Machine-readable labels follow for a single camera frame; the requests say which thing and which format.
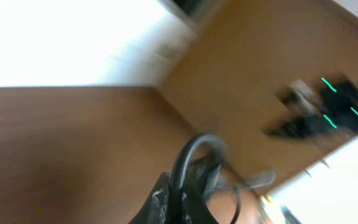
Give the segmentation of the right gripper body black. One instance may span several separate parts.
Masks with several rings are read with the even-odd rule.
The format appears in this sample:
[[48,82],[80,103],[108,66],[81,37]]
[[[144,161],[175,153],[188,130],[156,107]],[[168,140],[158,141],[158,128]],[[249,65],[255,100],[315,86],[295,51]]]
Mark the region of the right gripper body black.
[[261,127],[267,137],[285,140],[305,140],[328,135],[338,128],[339,111],[320,110],[302,113],[290,110]]

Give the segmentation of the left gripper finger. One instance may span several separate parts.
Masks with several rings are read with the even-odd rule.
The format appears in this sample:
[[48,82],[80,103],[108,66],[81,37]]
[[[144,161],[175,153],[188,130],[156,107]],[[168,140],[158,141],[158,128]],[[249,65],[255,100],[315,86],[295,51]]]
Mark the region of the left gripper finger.
[[162,172],[146,201],[129,224],[217,224],[206,203],[195,189],[184,187],[174,194],[170,173]]

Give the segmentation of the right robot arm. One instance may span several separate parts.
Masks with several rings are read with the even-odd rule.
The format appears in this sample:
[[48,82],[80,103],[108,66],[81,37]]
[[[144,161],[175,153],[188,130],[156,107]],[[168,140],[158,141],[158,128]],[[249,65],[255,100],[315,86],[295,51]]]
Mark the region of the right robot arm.
[[304,140],[342,130],[358,135],[358,87],[344,75],[310,85],[296,80],[275,96],[288,113],[263,128],[268,137]]

